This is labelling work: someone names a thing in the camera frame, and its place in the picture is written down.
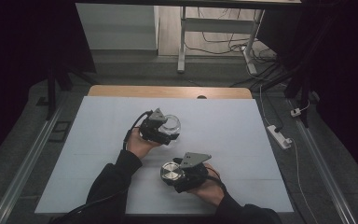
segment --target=hand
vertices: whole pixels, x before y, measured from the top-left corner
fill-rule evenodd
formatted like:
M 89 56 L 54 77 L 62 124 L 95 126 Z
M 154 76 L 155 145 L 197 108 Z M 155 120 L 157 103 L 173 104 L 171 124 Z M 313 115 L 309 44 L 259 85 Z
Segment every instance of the hand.
M 141 159 L 145 157 L 153 147 L 158 147 L 160 145 L 161 144 L 156 142 L 144 140 L 139 133 L 139 128 L 134 128 L 132 129 L 132 133 L 127 143 L 127 150 Z
M 208 175 L 219 178 L 220 174 L 214 171 L 214 168 L 209 163 L 204 163 L 208 169 Z M 218 206 L 225 196 L 222 188 L 213 180 L 207 179 L 201 186 L 196 189 L 188 190 L 187 193 L 192 193 L 199 196 L 206 203 L 211 203 Z

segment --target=dark background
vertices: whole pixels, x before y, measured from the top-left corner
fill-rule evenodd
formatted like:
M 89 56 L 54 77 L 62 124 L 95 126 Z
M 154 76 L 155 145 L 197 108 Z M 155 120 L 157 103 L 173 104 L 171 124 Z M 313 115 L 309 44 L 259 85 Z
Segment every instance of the dark background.
M 30 87 L 63 64 L 95 71 L 75 3 L 0 0 L 0 145 Z
M 302 62 L 323 26 L 322 17 L 332 13 L 321 8 L 301 13 L 268 10 L 257 37 L 278 53 L 280 63 L 292 69 Z M 320 96 L 317 110 L 322 119 L 358 163 L 358 1 L 346 1 L 338 8 L 337 18 L 312 59 L 310 87 Z

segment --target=black cable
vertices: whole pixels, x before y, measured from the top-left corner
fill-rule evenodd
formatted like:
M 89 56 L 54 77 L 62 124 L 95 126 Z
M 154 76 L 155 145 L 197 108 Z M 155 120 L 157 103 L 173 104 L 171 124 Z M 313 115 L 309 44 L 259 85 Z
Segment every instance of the black cable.
M 103 198 L 101 200 L 98 200 L 98 201 L 95 201 L 95 202 L 92 202 L 92 203 L 86 203 L 86 204 L 83 204 L 81 206 L 78 206 L 77 208 L 75 208 L 74 210 L 70 211 L 69 213 L 65 214 L 63 217 L 59 217 L 55 220 L 53 220 L 53 222 L 51 224 L 59 224 L 59 223 L 63 223 L 66 219 L 68 219 L 69 217 L 72 217 L 74 216 L 75 214 L 81 212 L 81 211 L 84 211 L 85 209 L 88 209 L 92 206 L 95 206 L 95 205 L 98 205 L 100 203 L 106 203 L 108 202 L 109 200 L 112 200 L 113 198 L 117 197 L 118 195 L 122 194 L 122 193 L 125 193 L 126 191 L 128 190 L 128 188 L 126 189 L 123 189 L 122 191 L 116 193 L 116 194 L 113 194 L 109 197 L 106 197 L 106 198 Z
M 153 113 L 153 111 L 146 111 L 144 112 L 141 116 L 139 116 L 139 118 L 132 124 L 131 128 L 127 131 L 127 134 L 126 136 L 124 137 L 124 140 L 123 140 L 123 150 L 127 150 L 127 142 L 130 138 L 130 135 L 132 133 L 132 130 L 135 128 L 135 125 L 138 123 L 138 121 L 144 116 L 144 115 L 151 115 Z M 67 213 L 65 216 L 63 217 L 60 217 L 58 219 L 55 219 L 52 224 L 58 224 L 58 223 L 61 223 L 63 221 L 65 221 L 68 217 L 71 217 L 87 208 L 90 208 L 92 206 L 95 206 L 97 204 L 100 204 L 100 203 L 105 203 L 113 198 L 115 198 L 116 196 L 118 196 L 119 194 L 122 194 L 124 192 L 126 192 L 128 190 L 128 188 L 126 189 L 123 189 L 122 191 L 116 193 L 116 194 L 113 194 L 111 196 L 108 196 L 106 198 L 103 198 L 101 200 L 98 200 L 98 201 L 95 201 L 95 202 L 92 202 L 92 203 L 86 203 L 86 204 L 83 204 L 81 206 L 78 206 L 77 208 L 75 208 L 74 210 L 70 211 L 69 213 Z
M 195 81 L 188 80 L 188 79 L 187 79 L 186 81 L 188 81 L 189 83 L 193 83 L 193 84 L 196 85 L 196 86 L 203 87 L 202 85 L 200 85 L 199 83 L 197 83 L 197 82 L 195 82 Z
M 225 16 L 227 14 L 227 11 L 228 11 L 228 8 L 226 8 L 224 10 L 224 15 L 220 16 L 219 18 L 217 18 L 218 20 L 220 18 L 222 18 L 223 16 Z M 198 12 L 199 12 L 199 18 L 201 18 L 201 15 L 202 15 L 202 18 L 205 18 L 205 16 L 203 15 L 203 13 L 201 12 L 200 8 L 198 7 Z M 240 17 L 240 13 L 241 13 L 241 10 L 239 10 L 238 12 L 238 16 L 237 16 L 237 19 Z M 231 39 L 230 40 L 208 40 L 206 39 L 205 37 L 205 33 L 204 32 L 201 32 L 202 33 L 202 37 L 203 39 L 205 40 L 205 42 L 208 42 L 208 43 L 227 43 L 228 42 L 228 47 L 229 47 L 229 43 L 232 42 L 232 41 L 243 41 L 243 40 L 249 40 L 249 38 L 244 38 L 244 39 L 232 39 L 232 36 L 231 36 Z
M 269 95 L 267 93 L 265 93 L 265 95 L 267 95 L 267 100 L 269 102 L 269 104 L 272 106 L 272 109 L 275 113 L 275 115 L 277 116 L 278 120 L 280 121 L 281 127 L 277 127 L 280 130 L 284 127 L 284 123 L 283 120 L 281 119 L 281 116 L 279 116 L 278 111 L 275 109 L 275 106 L 272 104 L 271 100 L 269 99 Z
M 189 47 L 189 46 L 186 44 L 186 42 L 185 42 L 185 46 L 186 46 L 186 48 L 188 48 L 188 49 L 193 49 L 193 48 Z M 208 51 L 208 50 L 205 50 L 205 49 L 193 49 L 193 50 L 203 51 L 203 52 L 211 53 L 211 54 L 226 54 L 226 53 L 230 53 L 230 52 L 231 52 L 231 50 L 223 51 L 223 52 L 211 52 L 211 51 Z
M 280 77 L 283 73 L 284 73 L 284 71 L 281 71 L 281 72 L 277 73 L 277 75 L 275 75 L 275 76 L 272 77 L 271 79 L 266 79 L 266 80 L 264 80 L 264 81 L 272 81 L 273 78 Z M 251 91 L 254 91 L 254 86 L 257 85 L 257 84 L 259 84 L 259 83 L 262 82 L 262 81 L 263 81 L 263 80 L 258 80 L 257 82 L 255 82 L 255 83 L 252 85 L 252 87 L 250 88 Z
M 260 57 L 260 53 L 262 52 L 262 51 L 260 51 L 259 53 L 258 53 L 258 56 L 257 55 L 255 55 L 255 50 L 254 49 L 252 49 L 252 54 L 253 54 L 253 59 L 255 60 L 255 61 L 257 61 L 258 63 L 274 63 L 274 62 L 276 62 L 277 60 L 275 59 L 275 58 L 263 58 L 263 57 Z
M 234 84 L 231 84 L 230 86 L 228 86 L 229 88 L 232 88 L 232 87 L 235 87 L 235 86 L 237 86 L 237 85 L 240 85 L 240 84 L 242 84 L 242 83 L 246 83 L 246 82 L 248 82 L 248 81 L 251 81 L 251 80 L 253 80 L 253 79 L 255 79 L 254 77 L 249 77 L 249 78 L 247 78 L 247 79 L 245 79 L 245 80 L 243 80 L 243 81 L 239 81 L 239 82 L 236 82 L 236 83 L 234 83 Z
M 124 140 L 123 140 L 123 150 L 127 150 L 127 142 L 130 138 L 130 135 L 132 133 L 132 129 L 135 128 L 135 125 L 138 123 L 138 121 L 144 116 L 144 115 L 150 115 L 152 114 L 153 111 L 146 111 L 144 112 L 141 116 L 139 116 L 139 118 L 132 124 L 131 128 L 127 131 L 127 134 L 126 136 L 124 137 Z
M 247 78 L 247 79 L 245 79 L 245 80 L 243 80 L 243 81 L 235 82 L 234 84 L 231 84 L 231 85 L 228 86 L 228 87 L 231 88 L 231 87 L 240 85 L 240 84 L 242 84 L 242 83 L 251 81 L 251 80 L 253 80 L 253 79 L 255 79 L 255 78 L 258 78 L 258 77 L 262 76 L 265 72 L 267 72 L 274 64 L 276 64 L 276 63 L 273 63 L 272 65 L 270 65 L 268 68 L 266 68 L 263 72 L 259 73 L 257 76 L 249 77 L 249 78 Z
M 220 179 L 220 175 L 219 175 L 214 169 L 211 169 L 211 168 L 209 168 L 209 167 L 205 167 L 205 168 L 207 168 L 208 170 L 213 171 L 213 172 L 217 175 L 217 177 L 219 177 L 219 179 Z
M 262 81 L 266 81 L 267 77 L 269 77 L 280 65 L 278 63 L 273 63 L 271 66 L 275 65 L 265 76 L 261 77 L 257 82 L 255 82 L 249 89 L 252 91 L 252 88 Z
M 213 176 L 211 176 L 211 175 L 203 175 L 203 177 L 204 177 L 205 179 L 210 179 L 210 180 L 216 182 L 216 183 L 220 186 L 220 188 L 222 188 L 223 192 L 224 192 L 225 194 L 227 193 L 226 185 L 223 184 L 223 182 L 222 182 L 220 179 L 218 179 L 218 178 L 216 178 L 216 177 L 213 177 Z

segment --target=person's right hand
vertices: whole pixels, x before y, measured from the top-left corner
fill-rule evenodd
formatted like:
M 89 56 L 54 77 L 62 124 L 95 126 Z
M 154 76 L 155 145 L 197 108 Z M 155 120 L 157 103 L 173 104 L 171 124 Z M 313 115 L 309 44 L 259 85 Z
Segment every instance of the person's right hand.
M 219 179 L 220 174 L 214 171 L 214 168 L 209 163 L 204 163 L 207 167 L 208 175 Z M 195 189 L 190 189 L 187 193 L 192 193 L 199 196 L 206 203 L 211 203 L 218 206 L 225 196 L 222 188 L 213 180 L 207 179 L 201 186 Z

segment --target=table leg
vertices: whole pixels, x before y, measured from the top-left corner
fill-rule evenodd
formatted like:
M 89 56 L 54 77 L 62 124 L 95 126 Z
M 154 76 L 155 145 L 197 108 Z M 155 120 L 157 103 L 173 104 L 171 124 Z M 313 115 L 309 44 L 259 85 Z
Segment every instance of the table leg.
M 260 26 L 261 17 L 263 16 L 264 10 L 257 9 L 255 11 L 255 23 L 252 27 L 251 35 L 249 37 L 248 44 L 246 45 L 246 48 L 243 50 L 243 57 L 245 57 L 245 61 L 247 63 L 249 73 L 251 75 L 256 75 L 257 71 L 255 70 L 255 65 L 252 63 L 252 57 L 251 57 L 251 50 L 252 45 L 255 42 L 255 35 L 257 34 L 258 27 Z
M 180 34 L 180 46 L 178 57 L 178 73 L 185 72 L 185 32 L 186 32 L 186 7 L 180 7 L 180 22 L 181 22 L 181 34 Z

